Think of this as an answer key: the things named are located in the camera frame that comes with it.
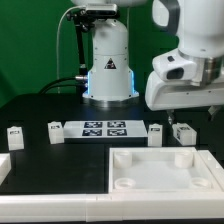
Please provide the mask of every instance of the white box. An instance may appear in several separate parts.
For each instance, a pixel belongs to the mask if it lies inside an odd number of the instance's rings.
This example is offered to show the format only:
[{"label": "white box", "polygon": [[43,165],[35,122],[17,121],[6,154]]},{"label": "white box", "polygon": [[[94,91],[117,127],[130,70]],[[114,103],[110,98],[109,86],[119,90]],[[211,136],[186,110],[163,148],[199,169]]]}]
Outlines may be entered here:
[{"label": "white box", "polygon": [[48,133],[51,144],[64,143],[64,130],[61,122],[48,123]]},{"label": "white box", "polygon": [[196,145],[197,132],[192,129],[188,124],[174,124],[173,125],[173,136],[183,146]]},{"label": "white box", "polygon": [[0,185],[11,170],[11,159],[8,153],[0,154]]},{"label": "white box", "polygon": [[24,149],[23,132],[21,127],[7,128],[9,151]]},{"label": "white box", "polygon": [[159,124],[149,125],[148,146],[162,147],[163,144],[163,126]]}]

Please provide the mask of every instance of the green wall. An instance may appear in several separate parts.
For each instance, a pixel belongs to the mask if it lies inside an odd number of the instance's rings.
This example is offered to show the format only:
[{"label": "green wall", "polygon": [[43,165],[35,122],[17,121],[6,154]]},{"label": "green wall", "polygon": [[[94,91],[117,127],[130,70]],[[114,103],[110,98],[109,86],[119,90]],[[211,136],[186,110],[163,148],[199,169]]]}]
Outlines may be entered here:
[{"label": "green wall", "polygon": [[[56,33],[70,0],[0,0],[0,106],[13,97],[37,93],[56,79]],[[177,39],[157,30],[151,21],[152,1],[130,11],[130,67],[136,89],[145,91],[152,58],[177,46]],[[127,10],[121,10],[126,23]],[[74,26],[63,22],[61,77],[78,72]],[[84,35],[86,60],[92,64],[91,35]]]}]

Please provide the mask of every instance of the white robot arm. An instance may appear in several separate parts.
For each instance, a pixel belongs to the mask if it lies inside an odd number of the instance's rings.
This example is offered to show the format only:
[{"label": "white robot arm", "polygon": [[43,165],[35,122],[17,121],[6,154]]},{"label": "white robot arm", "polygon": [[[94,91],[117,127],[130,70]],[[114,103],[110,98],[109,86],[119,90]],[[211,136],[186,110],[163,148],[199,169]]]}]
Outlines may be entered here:
[{"label": "white robot arm", "polygon": [[224,104],[224,1],[154,0],[153,20],[179,37],[153,60],[146,102],[152,110]]},{"label": "white robot arm", "polygon": [[116,14],[117,6],[137,6],[146,1],[72,0],[76,5],[86,4],[82,13],[91,13],[95,19],[91,29],[94,63],[86,78],[88,89],[83,94],[85,103],[100,107],[120,107],[138,102],[134,73],[128,66],[128,30],[116,18],[107,19],[106,15]]}]

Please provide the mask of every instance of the blue light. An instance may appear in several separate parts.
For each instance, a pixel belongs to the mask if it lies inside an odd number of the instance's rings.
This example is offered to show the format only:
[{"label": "blue light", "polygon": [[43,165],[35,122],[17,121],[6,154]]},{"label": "blue light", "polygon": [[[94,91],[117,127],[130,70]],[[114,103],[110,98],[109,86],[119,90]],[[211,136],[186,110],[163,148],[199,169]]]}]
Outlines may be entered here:
[{"label": "blue light", "polygon": [[131,73],[131,79],[132,79],[132,94],[134,95],[136,91],[135,91],[135,74],[133,71]]},{"label": "blue light", "polygon": [[88,77],[88,87],[87,87],[87,93],[88,93],[88,95],[89,95],[89,84],[90,84],[90,72],[88,72],[88,75],[87,75],[87,77]]}]

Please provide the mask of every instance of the black tabletop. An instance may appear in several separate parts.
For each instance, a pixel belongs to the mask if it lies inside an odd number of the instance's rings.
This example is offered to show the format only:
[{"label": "black tabletop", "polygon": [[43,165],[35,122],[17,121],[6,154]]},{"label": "black tabletop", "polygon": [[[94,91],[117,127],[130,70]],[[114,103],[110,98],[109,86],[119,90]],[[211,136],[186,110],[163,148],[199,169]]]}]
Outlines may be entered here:
[{"label": "black tabletop", "polygon": [[[224,112],[220,111],[209,121],[207,109],[177,110],[175,120],[195,129],[197,149],[210,150],[223,166]],[[163,146],[180,146],[173,138],[166,111],[150,111],[144,98],[126,108],[102,109],[80,103],[73,94],[21,95],[0,109],[0,152],[9,152],[7,128],[20,126],[24,135],[24,149],[10,152],[12,169],[0,186],[0,195],[107,193],[109,148],[114,146],[113,142],[51,145],[49,141],[47,123],[85,120],[144,120],[146,128],[149,124],[162,124]]]}]

